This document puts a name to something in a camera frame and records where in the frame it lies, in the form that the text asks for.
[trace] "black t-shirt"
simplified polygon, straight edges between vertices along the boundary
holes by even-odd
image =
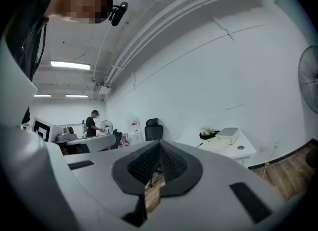
[[[39,66],[38,50],[43,26],[48,22],[44,13],[51,0],[24,0],[10,20],[5,40],[24,74],[32,81]],[[29,109],[22,123],[30,120]]]
[[[95,122],[93,118],[88,116],[86,119],[86,126],[87,126],[87,137],[96,137],[96,130],[92,129],[92,126],[95,126]]]

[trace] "fluorescent light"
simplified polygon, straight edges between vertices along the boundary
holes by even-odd
[[[83,64],[83,63],[51,61],[51,65],[53,67],[63,67],[63,68],[72,68],[72,69],[80,69],[80,70],[89,70],[90,69],[89,64]]]
[[[87,95],[65,95],[65,97],[71,97],[71,98],[87,98]]]
[[[51,97],[50,94],[35,94],[34,97]]]

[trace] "office chair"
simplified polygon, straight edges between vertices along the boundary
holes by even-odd
[[[107,147],[107,148],[104,148],[104,149],[99,150],[99,152],[108,151],[108,150],[113,150],[113,149],[117,149],[117,148],[118,148],[119,143],[120,143],[120,140],[121,140],[121,138],[122,138],[122,136],[123,136],[123,133],[118,132],[117,130],[114,130],[114,131],[113,131],[113,135],[114,135],[115,138],[116,138],[116,142],[115,142],[112,146],[110,146],[110,147]]]
[[[109,148],[110,150],[113,150],[113,149],[117,149],[117,148],[118,148],[119,143],[120,143],[120,140],[121,140],[121,138],[122,138],[122,136],[123,136],[123,133],[118,132],[117,130],[114,130],[114,131],[113,131],[113,134],[114,134],[115,137],[116,137],[116,143]]]
[[[163,126],[158,124],[158,118],[150,119],[146,122],[145,126],[145,136],[146,141],[159,140],[162,139]],[[162,173],[161,166],[157,166],[155,173]],[[151,176],[149,181],[149,187],[152,187],[153,176]]]

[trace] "person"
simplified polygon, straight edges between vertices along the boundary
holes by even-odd
[[[32,81],[43,56],[49,18],[57,16],[72,22],[101,23],[112,9],[113,0],[24,0],[6,27],[5,40],[13,58]],[[39,55],[42,28],[43,46]],[[28,109],[22,123],[29,120]]]
[[[98,111],[93,110],[91,115],[86,119],[87,135],[86,137],[96,137],[96,130],[103,131],[102,129],[95,126],[94,118],[98,116]]]

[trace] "baseboard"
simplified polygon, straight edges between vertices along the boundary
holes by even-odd
[[[270,163],[270,164],[274,164],[274,163],[277,163],[277,162],[279,162],[279,161],[281,161],[281,160],[283,160],[283,159],[285,159],[285,158],[287,158],[287,157],[290,157],[291,155],[293,155],[293,154],[299,152],[301,149],[305,148],[306,146],[308,146],[308,145],[310,145],[310,144],[311,144],[311,145],[314,145],[314,146],[316,146],[316,147],[318,147],[318,140],[316,140],[316,139],[311,139],[311,140],[309,140],[307,143],[305,143],[303,146],[299,147],[298,149],[296,149],[296,150],[294,150],[294,151],[292,151],[292,152],[290,152],[290,153],[288,153],[288,154],[286,154],[286,155],[284,155],[284,156],[282,156],[282,157],[279,157],[279,158],[277,158],[277,159],[273,159],[273,160],[269,161],[269,163]],[[258,165],[249,166],[248,169],[249,169],[249,170],[254,170],[254,169],[258,169],[258,168],[264,167],[264,166],[265,166],[265,163],[262,163],[262,164],[258,164]]]

